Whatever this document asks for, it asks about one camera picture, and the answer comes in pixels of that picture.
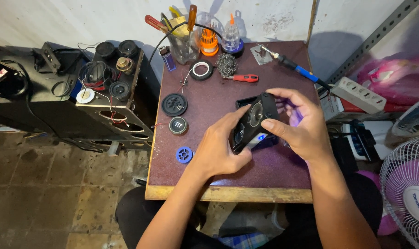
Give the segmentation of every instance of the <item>maroon table top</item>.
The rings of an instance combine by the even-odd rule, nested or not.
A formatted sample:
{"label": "maroon table top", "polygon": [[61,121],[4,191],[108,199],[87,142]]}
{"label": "maroon table top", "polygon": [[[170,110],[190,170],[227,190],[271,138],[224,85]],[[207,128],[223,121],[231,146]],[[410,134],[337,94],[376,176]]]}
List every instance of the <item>maroon table top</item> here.
{"label": "maroon table top", "polygon": [[[264,42],[270,50],[286,55],[307,70],[310,68],[308,52],[302,41]],[[196,151],[205,130],[228,112],[235,111],[235,101],[259,95],[269,88],[283,87],[296,89],[314,103],[318,103],[314,84],[299,75],[277,64],[277,61],[258,65],[250,51],[255,43],[245,44],[244,54],[237,59],[238,74],[257,74],[259,82],[234,82],[222,79],[217,69],[211,78],[195,81],[188,77],[188,86],[183,95],[188,100],[188,109],[182,115],[189,123],[189,130],[183,136],[173,135],[168,125],[160,124],[155,129],[155,139],[151,154],[149,185],[174,186],[182,175],[186,164],[175,159],[179,147],[188,146]],[[206,57],[213,65],[218,55]],[[190,65],[176,63],[177,69],[163,71],[160,100],[170,93],[177,93],[180,88],[181,74],[185,77]],[[171,117],[166,116],[159,104],[157,123],[168,123]],[[273,187],[273,188],[311,188],[309,173],[305,162],[290,148],[282,144],[252,153],[253,160],[231,175],[218,175],[212,179],[212,186],[224,187]]]}

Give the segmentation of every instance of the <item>cardboard box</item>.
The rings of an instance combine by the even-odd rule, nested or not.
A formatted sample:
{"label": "cardboard box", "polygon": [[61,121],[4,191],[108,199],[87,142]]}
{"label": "cardboard box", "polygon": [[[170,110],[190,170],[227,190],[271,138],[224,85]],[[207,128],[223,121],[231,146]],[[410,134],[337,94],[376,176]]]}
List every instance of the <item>cardboard box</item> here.
{"label": "cardboard box", "polygon": [[323,109],[324,119],[327,123],[347,122],[353,119],[358,119],[359,121],[398,119],[410,108],[410,106],[394,105],[388,102],[383,111],[375,114],[368,114],[346,100],[340,99],[333,94],[327,95],[327,92],[320,96],[320,105]]}

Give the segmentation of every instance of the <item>person's left hand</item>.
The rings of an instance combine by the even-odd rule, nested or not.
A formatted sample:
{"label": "person's left hand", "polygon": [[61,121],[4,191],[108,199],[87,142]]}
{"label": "person's left hand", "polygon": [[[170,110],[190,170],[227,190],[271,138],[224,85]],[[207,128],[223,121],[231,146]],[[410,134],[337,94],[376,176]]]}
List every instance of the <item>person's left hand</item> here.
{"label": "person's left hand", "polygon": [[245,147],[239,155],[234,155],[229,146],[229,135],[240,118],[251,105],[246,105],[233,113],[228,113],[210,126],[197,148],[188,168],[203,173],[210,178],[214,175],[237,172],[252,159],[251,151]]}

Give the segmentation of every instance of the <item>fan logo text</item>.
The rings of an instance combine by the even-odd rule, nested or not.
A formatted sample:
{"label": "fan logo text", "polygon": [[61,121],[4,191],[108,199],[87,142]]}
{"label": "fan logo text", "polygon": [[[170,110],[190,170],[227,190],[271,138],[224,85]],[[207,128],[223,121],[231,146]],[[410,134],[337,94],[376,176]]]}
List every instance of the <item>fan logo text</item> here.
{"label": "fan logo text", "polygon": [[418,200],[417,200],[417,195],[414,193],[414,194],[412,194],[412,196],[414,197],[415,204],[417,205],[417,208],[419,209],[419,203],[418,203]]}

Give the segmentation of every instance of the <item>soldering iron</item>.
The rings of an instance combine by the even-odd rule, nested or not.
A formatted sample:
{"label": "soldering iron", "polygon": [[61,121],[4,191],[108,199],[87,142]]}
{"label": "soldering iron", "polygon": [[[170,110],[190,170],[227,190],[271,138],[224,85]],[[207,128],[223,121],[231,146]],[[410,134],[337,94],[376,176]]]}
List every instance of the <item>soldering iron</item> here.
{"label": "soldering iron", "polygon": [[267,49],[264,45],[261,45],[261,44],[257,44],[257,45],[259,45],[261,49],[263,49],[266,52],[270,53],[271,56],[274,57],[274,59],[277,59],[279,61],[279,65],[283,65],[286,68],[289,68],[289,69],[291,69],[293,71],[298,72],[299,74],[307,77],[311,81],[319,84],[320,86],[322,86],[322,87],[324,87],[326,89],[331,89],[331,87],[328,86],[328,84],[326,84],[325,82],[323,82],[317,76],[313,75],[312,72],[307,71],[303,67],[297,65],[295,62],[293,62],[290,59],[288,59],[285,55],[279,54],[279,53],[276,53],[276,52],[273,52],[273,51]]}

